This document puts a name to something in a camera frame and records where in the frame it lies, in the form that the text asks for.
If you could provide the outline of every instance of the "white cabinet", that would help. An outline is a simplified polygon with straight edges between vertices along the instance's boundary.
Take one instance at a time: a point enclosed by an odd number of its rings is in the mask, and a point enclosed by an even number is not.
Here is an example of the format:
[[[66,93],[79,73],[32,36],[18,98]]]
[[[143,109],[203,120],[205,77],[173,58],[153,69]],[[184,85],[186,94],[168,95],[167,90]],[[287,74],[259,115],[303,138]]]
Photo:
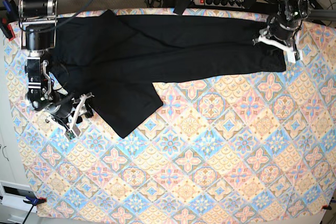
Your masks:
[[[3,33],[0,31],[0,180],[28,185],[10,112],[3,41]]]

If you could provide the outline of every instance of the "electrical outlet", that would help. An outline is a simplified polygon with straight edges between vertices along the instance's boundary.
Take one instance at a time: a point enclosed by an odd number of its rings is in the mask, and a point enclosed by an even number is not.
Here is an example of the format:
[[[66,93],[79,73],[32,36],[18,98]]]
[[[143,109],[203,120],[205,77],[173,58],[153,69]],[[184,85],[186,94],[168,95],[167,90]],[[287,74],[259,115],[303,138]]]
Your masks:
[[[241,0],[194,0],[194,4],[199,6],[219,6],[244,9]]]

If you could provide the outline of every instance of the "tiled patterned tablecloth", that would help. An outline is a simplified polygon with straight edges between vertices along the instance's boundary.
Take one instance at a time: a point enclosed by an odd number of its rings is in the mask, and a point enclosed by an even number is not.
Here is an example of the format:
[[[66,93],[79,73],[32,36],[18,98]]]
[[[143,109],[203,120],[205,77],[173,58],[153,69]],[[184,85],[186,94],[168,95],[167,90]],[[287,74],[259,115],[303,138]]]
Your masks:
[[[186,14],[265,20],[217,10]],[[303,23],[300,37],[303,61],[287,63],[284,73],[156,83],[164,106],[128,137],[120,139],[95,114],[70,142],[25,105],[25,52],[19,39],[4,40],[17,144],[33,191],[48,199],[38,215],[214,224],[319,212],[336,187],[336,32]]]

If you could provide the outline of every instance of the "fabric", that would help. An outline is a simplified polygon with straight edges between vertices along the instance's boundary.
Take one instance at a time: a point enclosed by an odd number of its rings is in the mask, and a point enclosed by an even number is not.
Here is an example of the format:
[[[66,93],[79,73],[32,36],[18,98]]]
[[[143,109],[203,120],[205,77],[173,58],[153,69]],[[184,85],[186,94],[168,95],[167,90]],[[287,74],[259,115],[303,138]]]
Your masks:
[[[172,9],[114,12],[173,14]],[[186,14],[266,19],[217,10]],[[128,137],[118,137],[95,114],[84,119],[83,135],[71,142],[45,123],[46,114],[25,106],[25,52],[19,51],[19,37],[4,43],[18,148],[32,190],[48,199],[38,207],[41,217],[243,224],[314,215],[332,197],[334,29],[303,23],[303,61],[287,62],[286,72],[154,83],[164,106]]]
[[[282,50],[253,45],[265,26],[217,17],[117,18],[108,10],[58,29],[51,72],[76,97],[92,92],[94,110],[125,138],[163,105],[153,82],[285,71]]]

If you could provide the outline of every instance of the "black pants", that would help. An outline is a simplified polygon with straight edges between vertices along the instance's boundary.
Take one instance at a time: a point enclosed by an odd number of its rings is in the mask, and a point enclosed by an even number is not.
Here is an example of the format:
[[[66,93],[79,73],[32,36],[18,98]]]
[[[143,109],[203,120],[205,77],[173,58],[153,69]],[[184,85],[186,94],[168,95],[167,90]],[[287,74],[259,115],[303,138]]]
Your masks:
[[[264,27],[242,19],[115,16],[109,10],[57,30],[51,71],[68,92],[92,92],[95,111],[124,138],[163,105],[152,82],[285,71],[281,50],[253,45]]]

